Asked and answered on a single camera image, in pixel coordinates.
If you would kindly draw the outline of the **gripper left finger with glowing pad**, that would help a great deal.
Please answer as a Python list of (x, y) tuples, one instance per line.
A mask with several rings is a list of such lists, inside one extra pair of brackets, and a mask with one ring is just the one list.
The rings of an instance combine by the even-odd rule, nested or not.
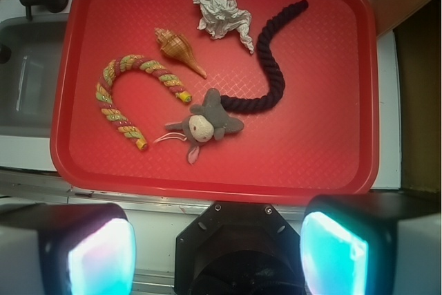
[(1, 206), (2, 294), (130, 294), (135, 231), (117, 204)]

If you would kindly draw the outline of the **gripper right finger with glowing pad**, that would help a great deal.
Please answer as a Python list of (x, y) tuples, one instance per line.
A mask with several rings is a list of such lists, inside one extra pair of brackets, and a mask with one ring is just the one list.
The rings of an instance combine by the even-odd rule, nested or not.
[(441, 201), (317, 196), (302, 221), (300, 259), (311, 294), (440, 294)]

